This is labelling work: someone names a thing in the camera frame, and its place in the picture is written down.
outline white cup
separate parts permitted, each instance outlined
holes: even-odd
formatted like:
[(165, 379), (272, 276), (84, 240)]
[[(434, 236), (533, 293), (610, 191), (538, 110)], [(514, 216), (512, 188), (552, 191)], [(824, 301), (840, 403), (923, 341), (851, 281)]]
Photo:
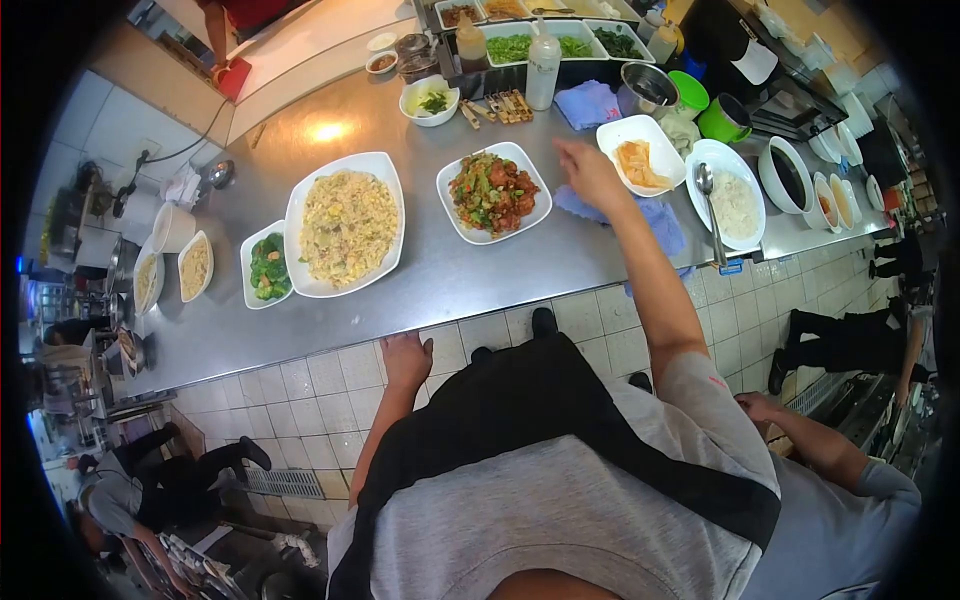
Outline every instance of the white cup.
[(193, 239), (197, 219), (174, 203), (164, 203), (154, 221), (154, 250), (180, 252)]

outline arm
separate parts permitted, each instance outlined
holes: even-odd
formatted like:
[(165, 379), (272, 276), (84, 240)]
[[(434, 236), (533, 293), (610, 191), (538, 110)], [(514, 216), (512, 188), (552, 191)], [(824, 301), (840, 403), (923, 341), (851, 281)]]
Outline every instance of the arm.
[(198, 0), (197, 4), (204, 11), (206, 34), (213, 46), (210, 50), (217, 61), (213, 65), (213, 72), (216, 73), (227, 66), (227, 21), (224, 18), (224, 7), (211, 0)]
[(736, 401), (754, 422), (770, 421), (783, 430), (813, 470), (850, 493), (857, 493), (860, 475), (870, 459), (840, 433), (772, 402), (760, 392), (740, 394)]
[(926, 322), (924, 317), (910, 316), (910, 334), (906, 340), (906, 350), (903, 352), (903, 366), (900, 367), (900, 380), (897, 382), (897, 406), (903, 408), (906, 397), (910, 395), (910, 374), (913, 366), (920, 358), (920, 350), (924, 347)]
[(150, 548), (150, 551), (154, 553), (154, 556), (160, 562), (160, 566), (162, 566), (163, 570), (167, 573), (167, 577), (170, 578), (170, 582), (174, 588), (187, 598), (192, 598), (194, 595), (193, 589), (190, 587), (190, 584), (174, 570), (174, 566), (170, 563), (170, 557), (167, 556), (166, 548), (163, 547), (163, 544), (160, 543), (160, 539), (154, 532), (140, 523), (135, 523), (133, 526), (133, 538), (142, 541)]
[(674, 356), (709, 356), (700, 320), (684, 284), (606, 156), (583, 142), (554, 140), (570, 185), (581, 199), (610, 220), (623, 251), (643, 324), (655, 384)]
[(367, 481), (370, 460), (380, 445), (383, 434), (398, 420), (414, 410), (417, 390), (426, 381), (433, 367), (433, 338), (420, 343), (418, 331), (408, 331), (380, 340), (383, 364), (387, 368), (387, 387), (376, 409), (373, 426), (360, 451), (357, 467), (350, 482), (349, 508), (357, 503), (357, 494)]

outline sauce bottle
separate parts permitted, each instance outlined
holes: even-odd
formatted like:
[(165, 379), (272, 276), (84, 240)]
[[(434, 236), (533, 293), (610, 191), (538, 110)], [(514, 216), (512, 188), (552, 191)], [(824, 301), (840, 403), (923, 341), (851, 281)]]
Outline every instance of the sauce bottle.
[(487, 39), (464, 11), (460, 11), (460, 20), (457, 22), (457, 54), (460, 55), (460, 69), (464, 73), (490, 68), (487, 63)]
[(560, 41), (547, 33), (543, 17), (537, 17), (537, 34), (530, 40), (530, 63), (527, 64), (527, 105), (533, 110), (547, 110), (553, 104), (553, 91), (560, 73), (563, 52)]

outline hand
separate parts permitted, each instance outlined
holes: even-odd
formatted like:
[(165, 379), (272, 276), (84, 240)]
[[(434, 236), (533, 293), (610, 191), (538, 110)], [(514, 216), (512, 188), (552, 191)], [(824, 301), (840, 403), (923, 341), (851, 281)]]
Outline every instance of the hand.
[(580, 199), (612, 218), (623, 206), (636, 206), (616, 167), (602, 152), (581, 142), (553, 138), (560, 165)]
[(433, 368), (433, 338), (420, 343), (419, 331), (398, 333), (380, 340), (387, 383), (416, 393)]
[(785, 409), (772, 401), (762, 392), (748, 392), (747, 394), (737, 394), (733, 397), (747, 417), (753, 422), (765, 422), (782, 413)]

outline floor drain grate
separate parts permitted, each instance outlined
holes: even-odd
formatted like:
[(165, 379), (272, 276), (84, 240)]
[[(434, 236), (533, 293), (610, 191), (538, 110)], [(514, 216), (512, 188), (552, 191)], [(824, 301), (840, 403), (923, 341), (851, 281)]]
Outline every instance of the floor drain grate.
[(247, 484), (244, 490), (270, 495), (290, 495), (302, 498), (324, 499), (324, 493), (312, 470), (305, 468), (262, 468), (247, 467)]

